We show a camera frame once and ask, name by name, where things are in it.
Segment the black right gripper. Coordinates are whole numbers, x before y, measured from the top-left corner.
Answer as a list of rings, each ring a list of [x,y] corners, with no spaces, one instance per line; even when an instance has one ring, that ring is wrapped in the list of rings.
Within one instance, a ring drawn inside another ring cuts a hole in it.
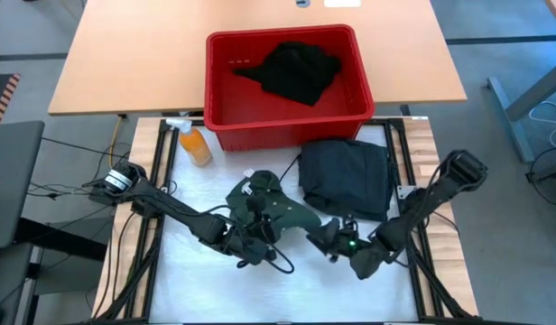
[[[323,255],[330,255],[331,263],[336,263],[341,256],[351,258],[371,246],[369,241],[359,237],[358,223],[353,217],[332,218],[314,234],[308,233],[307,239]]]

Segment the dark navy garment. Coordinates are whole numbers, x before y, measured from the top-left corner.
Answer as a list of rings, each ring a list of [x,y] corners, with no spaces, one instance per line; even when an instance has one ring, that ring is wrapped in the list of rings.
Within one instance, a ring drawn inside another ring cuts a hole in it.
[[[386,148],[331,139],[301,147],[299,186],[303,199],[324,214],[387,220]]]

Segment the black garment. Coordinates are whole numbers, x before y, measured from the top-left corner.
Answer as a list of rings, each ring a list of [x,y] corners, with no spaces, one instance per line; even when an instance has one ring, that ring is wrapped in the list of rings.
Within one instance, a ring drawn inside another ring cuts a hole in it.
[[[264,92],[313,107],[341,68],[340,59],[318,45],[281,42],[260,65],[233,72],[258,82]]]

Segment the white table mat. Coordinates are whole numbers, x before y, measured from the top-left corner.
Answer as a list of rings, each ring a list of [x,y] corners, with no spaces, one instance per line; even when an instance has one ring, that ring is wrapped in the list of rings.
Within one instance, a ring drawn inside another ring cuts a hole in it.
[[[300,202],[299,148],[225,152],[216,135],[202,128],[213,154],[197,167],[183,149],[175,156],[173,195],[197,211],[219,207],[247,170],[268,170],[283,192]],[[416,321],[416,304],[406,257],[381,264],[359,280],[346,258],[332,264],[301,228],[283,232],[278,248],[285,258],[273,265],[237,268],[234,257],[203,246],[181,223],[166,218],[162,232],[150,321],[160,324],[264,322]]]

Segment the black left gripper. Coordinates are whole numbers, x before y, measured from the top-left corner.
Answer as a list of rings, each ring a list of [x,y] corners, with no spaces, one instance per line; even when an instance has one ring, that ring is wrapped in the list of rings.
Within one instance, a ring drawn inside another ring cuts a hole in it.
[[[234,219],[223,236],[221,252],[241,260],[239,267],[273,262],[277,252],[272,248],[273,230],[270,219],[263,215],[265,199],[254,195],[246,199],[246,208],[255,214],[254,220],[247,223]]]

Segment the orange spray bottle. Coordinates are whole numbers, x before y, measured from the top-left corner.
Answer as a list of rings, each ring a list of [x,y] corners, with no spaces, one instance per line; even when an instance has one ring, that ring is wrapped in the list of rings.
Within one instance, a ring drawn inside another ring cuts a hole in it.
[[[212,159],[209,146],[202,133],[190,120],[167,118],[165,123],[179,132],[179,142],[196,166],[204,166]]]

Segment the red plastic bin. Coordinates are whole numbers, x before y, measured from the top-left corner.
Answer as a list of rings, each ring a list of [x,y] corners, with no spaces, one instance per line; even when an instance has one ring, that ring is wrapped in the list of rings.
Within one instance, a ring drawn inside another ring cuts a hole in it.
[[[341,71],[310,107],[262,90],[238,68],[259,66],[280,43],[317,45]],[[354,30],[345,24],[214,32],[206,43],[204,123],[225,151],[353,138],[375,112]]]

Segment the black metal base bar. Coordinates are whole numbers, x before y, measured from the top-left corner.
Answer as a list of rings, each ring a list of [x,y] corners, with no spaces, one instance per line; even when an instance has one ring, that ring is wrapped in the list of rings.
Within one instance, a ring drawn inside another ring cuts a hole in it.
[[[71,234],[27,218],[21,218],[14,234],[15,243],[31,243],[45,249],[94,261],[105,260],[107,246],[93,239]]]

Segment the black aluminium table frame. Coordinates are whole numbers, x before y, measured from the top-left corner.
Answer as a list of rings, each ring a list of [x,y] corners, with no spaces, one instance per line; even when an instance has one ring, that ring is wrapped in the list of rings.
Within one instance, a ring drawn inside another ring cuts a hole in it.
[[[438,164],[430,121],[426,116],[398,116],[389,121],[394,124],[391,129],[394,143],[391,146],[398,151],[400,158],[400,180],[426,181],[431,175],[430,168]],[[154,173],[158,182],[165,180],[166,162],[173,158],[159,145],[178,143],[176,139],[171,138],[169,129],[163,117],[141,117],[138,119],[131,144],[130,157],[133,162],[141,164],[149,173]],[[135,264],[141,261],[141,255],[137,250],[148,250],[151,240],[162,232],[162,225],[158,221],[144,221],[136,217],[126,224],[130,213],[129,203],[117,207],[114,220],[116,230],[113,239],[108,243],[105,270],[100,276],[95,301],[95,306],[102,312],[110,306],[110,294],[118,293],[125,288],[126,276],[132,273]],[[427,237],[418,238],[417,243],[426,243],[429,246],[425,250],[426,255],[435,258],[432,266],[437,276],[461,308],[477,315],[476,299],[455,226],[452,207],[446,203],[432,215],[426,228]],[[150,265],[144,272],[139,283],[135,285],[132,296],[126,300],[125,307],[117,314],[119,319],[132,319],[149,314],[155,284],[153,277],[156,272],[157,264]]]

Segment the grey desk leg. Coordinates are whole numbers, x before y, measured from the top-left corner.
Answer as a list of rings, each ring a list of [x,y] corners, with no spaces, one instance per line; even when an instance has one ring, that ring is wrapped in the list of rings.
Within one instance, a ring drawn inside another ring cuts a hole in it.
[[[507,127],[507,133],[511,136],[521,161],[523,163],[533,162],[533,150],[529,145],[521,119],[556,92],[556,67],[546,73],[515,101],[508,99],[497,78],[488,78],[486,88],[496,99],[495,108],[502,115],[503,124]]]

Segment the dark green garment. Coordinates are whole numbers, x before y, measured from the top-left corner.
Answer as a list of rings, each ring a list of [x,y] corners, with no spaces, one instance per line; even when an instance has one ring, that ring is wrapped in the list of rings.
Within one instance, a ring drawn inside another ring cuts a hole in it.
[[[231,208],[230,217],[245,223],[253,221],[255,214],[247,210],[246,199],[254,195],[265,199],[262,214],[270,219],[274,243],[286,229],[313,230],[321,225],[320,217],[315,212],[285,195],[277,175],[270,171],[252,172],[228,193],[226,202]]]

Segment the orange black striped floor mat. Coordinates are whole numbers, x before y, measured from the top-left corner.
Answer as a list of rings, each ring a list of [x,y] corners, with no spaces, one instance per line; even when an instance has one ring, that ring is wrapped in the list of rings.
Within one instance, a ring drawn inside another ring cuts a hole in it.
[[[4,119],[5,112],[19,86],[20,80],[21,75],[18,73],[0,74],[0,123]]]

